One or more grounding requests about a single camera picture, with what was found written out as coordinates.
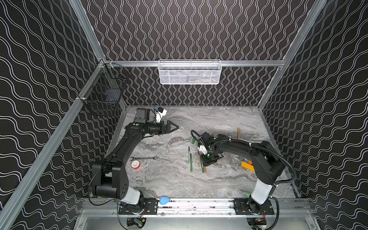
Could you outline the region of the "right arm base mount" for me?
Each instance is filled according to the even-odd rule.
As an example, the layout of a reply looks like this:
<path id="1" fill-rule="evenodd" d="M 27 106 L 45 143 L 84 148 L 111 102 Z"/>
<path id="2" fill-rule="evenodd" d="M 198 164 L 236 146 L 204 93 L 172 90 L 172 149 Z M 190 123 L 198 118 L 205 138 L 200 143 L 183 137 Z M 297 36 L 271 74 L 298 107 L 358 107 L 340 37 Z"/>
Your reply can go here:
<path id="1" fill-rule="evenodd" d="M 274 209 L 269 199 L 264 204 L 258 204 L 252 198 L 235 198 L 233 200 L 236 215 L 274 215 Z"/>

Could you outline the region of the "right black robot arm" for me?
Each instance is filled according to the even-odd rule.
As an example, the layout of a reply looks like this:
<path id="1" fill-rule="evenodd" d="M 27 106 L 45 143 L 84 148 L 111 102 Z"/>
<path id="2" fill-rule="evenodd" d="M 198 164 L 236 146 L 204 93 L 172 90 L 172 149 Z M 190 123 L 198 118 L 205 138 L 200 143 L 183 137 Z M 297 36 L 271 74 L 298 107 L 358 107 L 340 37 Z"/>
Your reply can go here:
<path id="1" fill-rule="evenodd" d="M 264 205 L 277 185 L 296 180 L 293 166 L 268 141 L 250 143 L 222 134 L 213 137 L 205 132 L 199 137 L 197 145 L 205 167 L 223 158 L 223 153 L 240 156 L 253 166 L 257 181 L 250 195 L 249 203 L 252 205 Z"/>

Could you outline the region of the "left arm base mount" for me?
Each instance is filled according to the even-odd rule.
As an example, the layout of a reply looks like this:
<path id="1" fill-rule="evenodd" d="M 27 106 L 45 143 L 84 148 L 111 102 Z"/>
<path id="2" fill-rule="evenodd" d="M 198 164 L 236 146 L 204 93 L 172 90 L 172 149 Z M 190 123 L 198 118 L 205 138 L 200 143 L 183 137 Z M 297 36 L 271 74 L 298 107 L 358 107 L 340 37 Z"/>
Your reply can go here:
<path id="1" fill-rule="evenodd" d="M 143 198 L 137 205 L 122 203 L 119 205 L 119 215 L 156 215 L 159 200 L 156 198 Z"/>

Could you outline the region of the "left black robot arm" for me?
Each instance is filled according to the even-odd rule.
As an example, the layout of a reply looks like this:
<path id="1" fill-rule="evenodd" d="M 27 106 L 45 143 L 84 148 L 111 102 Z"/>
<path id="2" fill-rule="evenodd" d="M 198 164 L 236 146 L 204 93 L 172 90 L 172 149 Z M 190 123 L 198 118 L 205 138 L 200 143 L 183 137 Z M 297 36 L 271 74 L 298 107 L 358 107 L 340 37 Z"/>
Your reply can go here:
<path id="1" fill-rule="evenodd" d="M 92 166 L 93 178 L 89 190 L 93 196 L 111 198 L 129 205 L 139 205 L 143 198 L 140 191 L 130 187 L 126 164 L 136 146 L 146 137 L 169 134 L 179 129 L 171 121 L 150 120 L 152 109 L 137 108 L 132 123 L 125 126 L 125 133 L 115 148 Z"/>

